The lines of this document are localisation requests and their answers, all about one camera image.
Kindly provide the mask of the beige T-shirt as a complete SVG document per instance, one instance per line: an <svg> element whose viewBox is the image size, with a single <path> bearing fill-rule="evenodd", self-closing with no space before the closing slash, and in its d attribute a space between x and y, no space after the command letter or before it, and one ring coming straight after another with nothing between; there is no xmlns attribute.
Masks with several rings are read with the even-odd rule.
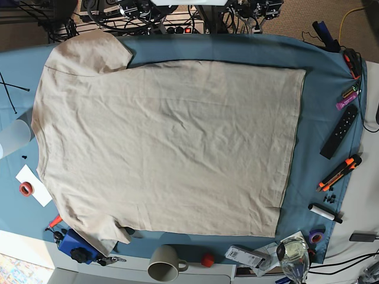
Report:
<svg viewBox="0 0 379 284"><path fill-rule="evenodd" d="M64 222L104 255L127 228L274 237L305 71L131 58L93 31L44 64L31 127Z"/></svg>

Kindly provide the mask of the black power strip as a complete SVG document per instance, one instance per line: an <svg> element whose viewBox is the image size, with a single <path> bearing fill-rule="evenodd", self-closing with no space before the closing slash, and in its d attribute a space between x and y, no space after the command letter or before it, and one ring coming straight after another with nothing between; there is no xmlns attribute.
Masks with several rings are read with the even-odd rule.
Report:
<svg viewBox="0 0 379 284"><path fill-rule="evenodd" d="M193 27L168 27L167 34L199 34L200 32Z"/></svg>

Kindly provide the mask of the small red cube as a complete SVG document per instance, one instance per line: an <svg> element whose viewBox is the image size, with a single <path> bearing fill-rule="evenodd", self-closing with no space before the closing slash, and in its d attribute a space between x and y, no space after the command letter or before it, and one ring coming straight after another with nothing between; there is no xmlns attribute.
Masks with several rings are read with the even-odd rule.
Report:
<svg viewBox="0 0 379 284"><path fill-rule="evenodd" d="M201 265L211 267L214 264L214 256L211 253L206 253L202 256Z"/></svg>

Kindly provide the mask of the grey ceramic mug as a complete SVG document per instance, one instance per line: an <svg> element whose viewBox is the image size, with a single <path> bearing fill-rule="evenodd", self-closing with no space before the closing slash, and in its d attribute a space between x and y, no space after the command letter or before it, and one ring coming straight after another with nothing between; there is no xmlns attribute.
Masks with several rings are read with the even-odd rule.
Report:
<svg viewBox="0 0 379 284"><path fill-rule="evenodd" d="M188 263L178 257L173 247L163 245L154 251L147 267L147 273L155 281L171 282L181 272L186 272L188 267Z"/></svg>

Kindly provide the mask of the white barcode package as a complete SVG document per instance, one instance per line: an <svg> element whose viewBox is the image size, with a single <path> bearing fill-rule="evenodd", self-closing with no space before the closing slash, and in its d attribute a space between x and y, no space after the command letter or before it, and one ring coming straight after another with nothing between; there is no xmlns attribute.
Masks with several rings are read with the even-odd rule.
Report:
<svg viewBox="0 0 379 284"><path fill-rule="evenodd" d="M245 249L230 246L224 254L225 258L252 268L259 268L268 260L268 256L259 251L247 251Z"/></svg>

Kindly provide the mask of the blue table cloth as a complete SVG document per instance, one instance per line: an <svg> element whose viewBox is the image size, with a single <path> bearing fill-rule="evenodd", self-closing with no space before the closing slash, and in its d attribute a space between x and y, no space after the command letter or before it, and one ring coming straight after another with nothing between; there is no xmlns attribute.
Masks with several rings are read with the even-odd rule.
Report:
<svg viewBox="0 0 379 284"><path fill-rule="evenodd" d="M319 154L342 115L335 104L341 93L355 84L342 55L278 35L156 35L119 37L118 40L133 52L130 67L199 59L306 70L293 165L275 240L298 230L308 234L315 228L324 228L325 238L316 245L316 262L321 263L328 246L331 249L330 238L337 229L334 229L334 222L311 213L307 206L311 202L320 202L332 211L340 210L351 175L333 187L332 193L337 194L337 201L332 205L323 203L323 195L315 191L316 184L342 160L358 151L363 131L358 114L335 155L328 160ZM43 66L56 46L49 44L1 53L1 71L6 83L30 88L30 92L11 91L17 115L9 107L4 89L1 91L1 130L19 116L24 118L27 115L30 120L30 108L33 107ZM43 207L33 197L22 197L18 191L19 182L15 176L25 164L36 173L38 147L35 139L1 159L1 231L52 241L52 234L43 231L58 214L54 202ZM231 264L223 259L231 245L255 249L274 240L147 231L141 234L143 238L133 239L131 244L120 243L117 247L119 252L126 256L150 258L157 246L173 244L185 260L196 262L204 253L211 252L215 254L217 263Z"/></svg>

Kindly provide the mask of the white black marker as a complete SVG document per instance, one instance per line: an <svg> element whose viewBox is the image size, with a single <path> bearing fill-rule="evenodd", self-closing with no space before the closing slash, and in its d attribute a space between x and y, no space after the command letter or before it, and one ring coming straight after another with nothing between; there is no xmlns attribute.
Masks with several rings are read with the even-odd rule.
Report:
<svg viewBox="0 0 379 284"><path fill-rule="evenodd" d="M342 224L343 223L343 220L338 217L338 214L331 213L331 212L323 209L322 207L319 207L316 204L310 204L308 206L308 209L309 209L309 211L311 211L311 212L313 212L313 213L315 213L317 215L320 215L321 217L329 219L329 220L331 220L333 222L336 222L338 224Z"/></svg>

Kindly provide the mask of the metal keys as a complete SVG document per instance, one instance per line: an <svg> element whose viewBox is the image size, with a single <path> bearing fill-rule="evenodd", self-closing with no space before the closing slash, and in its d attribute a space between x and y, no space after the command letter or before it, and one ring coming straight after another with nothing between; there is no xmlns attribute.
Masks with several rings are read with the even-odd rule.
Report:
<svg viewBox="0 0 379 284"><path fill-rule="evenodd" d="M103 257L100 259L97 259L97 263L101 266L108 266L111 264L114 264L116 262L126 262L126 259L123 259L121 257Z"/></svg>

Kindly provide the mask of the black remote control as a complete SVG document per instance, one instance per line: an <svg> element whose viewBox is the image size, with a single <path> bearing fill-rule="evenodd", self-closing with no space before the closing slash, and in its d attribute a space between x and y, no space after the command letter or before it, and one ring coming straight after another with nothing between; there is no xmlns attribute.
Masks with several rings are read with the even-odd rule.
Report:
<svg viewBox="0 0 379 284"><path fill-rule="evenodd" d="M320 154L323 157L329 160L333 157L352 126L352 123L355 121L357 115L358 108L355 105L349 105L346 107L346 110L342 114L340 120L320 151Z"/></svg>

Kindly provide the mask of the clear wine glass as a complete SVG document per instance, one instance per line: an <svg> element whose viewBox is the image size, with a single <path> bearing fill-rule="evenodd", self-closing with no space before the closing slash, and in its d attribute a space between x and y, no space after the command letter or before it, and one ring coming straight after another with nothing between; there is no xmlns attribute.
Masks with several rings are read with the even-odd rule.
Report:
<svg viewBox="0 0 379 284"><path fill-rule="evenodd" d="M277 257L284 274L293 282L302 284L310 268L306 242L299 237L288 237L277 247Z"/></svg>

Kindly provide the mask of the orange small pen tool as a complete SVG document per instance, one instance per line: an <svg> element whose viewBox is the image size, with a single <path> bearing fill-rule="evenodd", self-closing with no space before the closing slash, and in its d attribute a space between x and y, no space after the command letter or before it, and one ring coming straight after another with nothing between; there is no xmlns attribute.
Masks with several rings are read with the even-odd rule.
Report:
<svg viewBox="0 0 379 284"><path fill-rule="evenodd" d="M53 221L49 222L48 226L46 227L46 231L52 231L55 226L60 224L62 222L62 217L58 215Z"/></svg>

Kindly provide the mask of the blue box with knob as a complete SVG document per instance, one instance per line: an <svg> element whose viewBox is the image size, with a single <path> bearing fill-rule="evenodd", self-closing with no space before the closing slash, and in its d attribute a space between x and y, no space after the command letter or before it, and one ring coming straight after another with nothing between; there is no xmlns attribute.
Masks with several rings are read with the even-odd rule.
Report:
<svg viewBox="0 0 379 284"><path fill-rule="evenodd" d="M58 249L78 263L91 264L99 256L99 251L71 228L67 230Z"/></svg>

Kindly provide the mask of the purple tape roll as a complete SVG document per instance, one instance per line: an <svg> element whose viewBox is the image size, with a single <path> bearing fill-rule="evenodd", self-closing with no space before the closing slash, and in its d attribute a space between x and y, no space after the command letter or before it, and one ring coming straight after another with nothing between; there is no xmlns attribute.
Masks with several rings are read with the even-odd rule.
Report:
<svg viewBox="0 0 379 284"><path fill-rule="evenodd" d="M322 228L313 229L309 232L309 242L311 244L317 244L324 238L325 230Z"/></svg>

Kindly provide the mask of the white paper sheet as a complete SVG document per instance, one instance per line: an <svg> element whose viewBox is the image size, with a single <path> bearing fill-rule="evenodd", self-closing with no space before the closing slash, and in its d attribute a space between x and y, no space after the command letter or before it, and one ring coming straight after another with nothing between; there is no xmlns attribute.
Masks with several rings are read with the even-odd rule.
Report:
<svg viewBox="0 0 379 284"><path fill-rule="evenodd" d="M29 182L33 186L34 193L31 196L33 196L42 207L45 207L52 200L46 187L26 164L18 172L15 178L20 184L23 182Z"/></svg>

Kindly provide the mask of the orange black utility knife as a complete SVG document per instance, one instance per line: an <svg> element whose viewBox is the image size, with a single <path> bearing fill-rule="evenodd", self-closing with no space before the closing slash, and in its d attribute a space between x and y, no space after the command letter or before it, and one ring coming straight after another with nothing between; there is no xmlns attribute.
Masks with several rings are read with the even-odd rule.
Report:
<svg viewBox="0 0 379 284"><path fill-rule="evenodd" d="M347 158L318 184L316 191L331 191L335 183L356 169L361 164L361 162L361 156L358 154L354 154L351 157Z"/></svg>

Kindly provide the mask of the red tape roll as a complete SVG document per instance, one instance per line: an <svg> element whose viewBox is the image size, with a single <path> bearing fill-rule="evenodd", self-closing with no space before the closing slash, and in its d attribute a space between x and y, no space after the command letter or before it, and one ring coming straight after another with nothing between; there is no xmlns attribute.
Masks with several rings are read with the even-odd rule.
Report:
<svg viewBox="0 0 379 284"><path fill-rule="evenodd" d="M34 193L33 186L29 182L23 182L19 186L19 192L25 196L29 197Z"/></svg>

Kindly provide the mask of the frosted plastic cup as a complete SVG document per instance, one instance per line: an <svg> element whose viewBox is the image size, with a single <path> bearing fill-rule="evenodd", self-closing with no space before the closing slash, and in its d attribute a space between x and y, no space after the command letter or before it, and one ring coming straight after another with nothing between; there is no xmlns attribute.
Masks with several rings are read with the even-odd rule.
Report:
<svg viewBox="0 0 379 284"><path fill-rule="evenodd" d="M19 150L31 140L31 131L23 120L15 120L1 131L1 158Z"/></svg>

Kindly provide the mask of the black adapter on table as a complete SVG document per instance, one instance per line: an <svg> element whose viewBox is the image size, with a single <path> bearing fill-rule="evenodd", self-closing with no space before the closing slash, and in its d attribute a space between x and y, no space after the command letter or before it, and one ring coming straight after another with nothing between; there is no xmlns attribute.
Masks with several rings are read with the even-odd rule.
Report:
<svg viewBox="0 0 379 284"><path fill-rule="evenodd" d="M372 233L352 233L349 241L358 243L373 243L377 239L376 234Z"/></svg>

